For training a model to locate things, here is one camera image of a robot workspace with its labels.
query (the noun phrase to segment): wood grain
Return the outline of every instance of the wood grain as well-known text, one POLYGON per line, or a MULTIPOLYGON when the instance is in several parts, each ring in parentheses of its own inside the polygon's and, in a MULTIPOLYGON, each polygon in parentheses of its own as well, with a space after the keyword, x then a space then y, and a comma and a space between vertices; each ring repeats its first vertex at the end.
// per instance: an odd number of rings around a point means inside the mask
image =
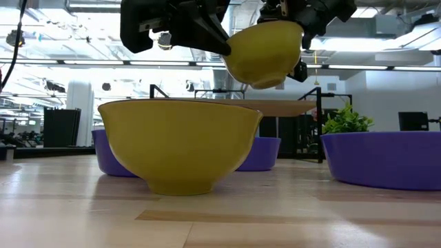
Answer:
POLYGON ((0 163, 0 240, 19 248, 438 248, 441 192, 335 181, 326 164, 279 160, 210 194, 159 196, 103 175, 95 156, 0 163))

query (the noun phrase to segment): purple basin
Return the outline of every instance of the purple basin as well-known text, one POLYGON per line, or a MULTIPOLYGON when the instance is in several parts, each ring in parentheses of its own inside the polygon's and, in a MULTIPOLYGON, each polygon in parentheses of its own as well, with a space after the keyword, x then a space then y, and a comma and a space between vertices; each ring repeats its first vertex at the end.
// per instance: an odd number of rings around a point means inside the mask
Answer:
POLYGON ((280 146, 279 138, 256 137, 247 159, 237 169, 240 172, 262 172, 275 164, 280 146))
POLYGON ((322 136, 332 176, 387 189, 441 190, 441 132, 322 136))
POLYGON ((105 130, 92 131, 99 169, 110 176, 136 177, 124 168, 113 156, 105 130))

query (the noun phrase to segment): ceiling light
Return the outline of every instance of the ceiling light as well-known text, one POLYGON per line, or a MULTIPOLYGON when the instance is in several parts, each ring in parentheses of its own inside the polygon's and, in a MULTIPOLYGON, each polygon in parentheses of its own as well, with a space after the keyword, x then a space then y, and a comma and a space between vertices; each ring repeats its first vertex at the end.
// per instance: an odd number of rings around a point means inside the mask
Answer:
POLYGON ((197 62, 197 66, 225 66, 222 62, 197 62))
POLYGON ((329 38, 319 46, 319 49, 311 47, 312 50, 337 52, 379 52, 386 48, 385 40, 361 38, 329 38))
POLYGON ((169 61, 130 61, 131 65, 159 65, 159 66, 167 66, 167 65, 178 65, 185 66, 189 65, 188 62, 169 62, 169 61))
POLYGON ((69 65, 123 65, 122 61, 64 61, 64 63, 69 65))
POLYGON ((75 4, 69 5, 69 8, 120 8, 119 4, 75 4))
POLYGON ((49 59, 17 59, 17 63, 31 63, 31 64, 56 64, 58 63, 55 60, 49 59))
POLYGON ((320 69, 322 65, 307 65, 308 69, 320 69))
POLYGON ((441 72, 441 67, 395 66, 393 70, 398 70, 398 71, 421 71, 421 72, 441 72))
POLYGON ((377 66, 377 65, 329 65, 329 69, 342 69, 342 70, 386 70, 387 66, 377 66))
MULTIPOLYGON (((0 63, 11 63, 12 59, 0 59, 0 63)), ((17 59, 18 64, 56 64, 56 60, 50 59, 17 59)))

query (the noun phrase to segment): white column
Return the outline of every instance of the white column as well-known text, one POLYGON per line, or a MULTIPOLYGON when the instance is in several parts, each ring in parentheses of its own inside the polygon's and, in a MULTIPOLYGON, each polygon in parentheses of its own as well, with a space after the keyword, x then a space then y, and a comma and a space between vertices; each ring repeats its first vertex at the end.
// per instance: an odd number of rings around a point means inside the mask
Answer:
POLYGON ((73 79, 68 86, 68 110, 81 110, 80 124, 76 145, 92 145, 92 126, 94 116, 94 90, 87 79, 73 79))

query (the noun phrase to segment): wooden table surface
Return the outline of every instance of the wooden table surface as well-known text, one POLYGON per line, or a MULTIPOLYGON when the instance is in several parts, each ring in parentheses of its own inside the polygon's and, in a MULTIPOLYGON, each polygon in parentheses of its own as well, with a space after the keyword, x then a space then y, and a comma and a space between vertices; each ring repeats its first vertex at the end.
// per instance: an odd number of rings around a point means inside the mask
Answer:
POLYGON ((416 248, 441 245, 441 193, 334 181, 281 160, 210 194, 160 196, 103 175, 95 156, 0 165, 0 244, 20 248, 416 248))

